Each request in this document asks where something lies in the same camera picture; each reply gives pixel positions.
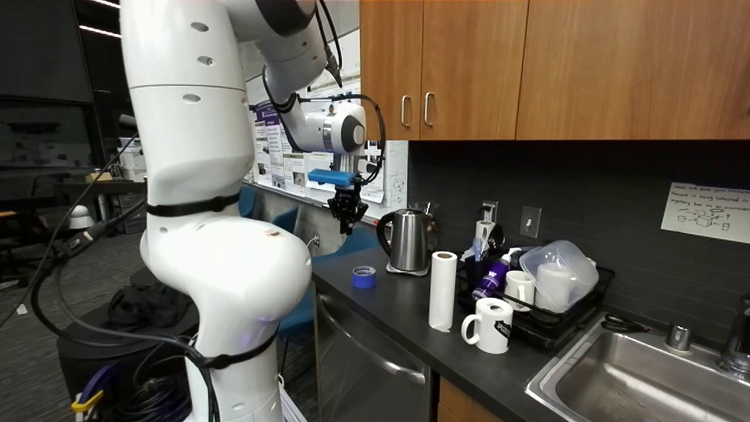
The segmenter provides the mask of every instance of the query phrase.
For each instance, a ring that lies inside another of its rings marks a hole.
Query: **wooden cabinet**
[[[750,139],[750,3],[530,0],[518,139]]]
[[[749,0],[361,3],[389,139],[750,139]]]
[[[499,418],[441,378],[439,422],[499,422]]]
[[[361,0],[361,85],[389,139],[514,139],[526,15],[528,0]]]

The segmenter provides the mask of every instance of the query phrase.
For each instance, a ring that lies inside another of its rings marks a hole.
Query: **paper sign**
[[[661,230],[750,243],[750,189],[673,183]]]

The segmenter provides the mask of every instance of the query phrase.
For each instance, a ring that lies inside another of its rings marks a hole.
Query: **white paper towel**
[[[453,325],[457,256],[453,251],[432,253],[429,269],[429,325],[449,333]]]

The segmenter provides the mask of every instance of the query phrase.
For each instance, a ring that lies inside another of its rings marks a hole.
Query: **kitchen sink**
[[[671,350],[667,333],[600,321],[535,374],[530,397],[566,420],[750,420],[750,381],[725,372],[718,352]]]

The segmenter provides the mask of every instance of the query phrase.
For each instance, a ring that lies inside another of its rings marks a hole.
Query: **black countertop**
[[[484,354],[463,340],[460,329],[467,312],[460,308],[456,308],[450,333],[429,329],[429,277],[396,277],[385,271],[385,262],[387,256],[380,248],[350,253],[317,262],[314,282],[322,292],[347,302],[355,312],[501,420],[561,420],[526,393],[526,384],[557,352],[537,350],[512,338],[506,354]],[[356,265],[373,265],[377,269],[376,289],[353,289],[353,269]]]

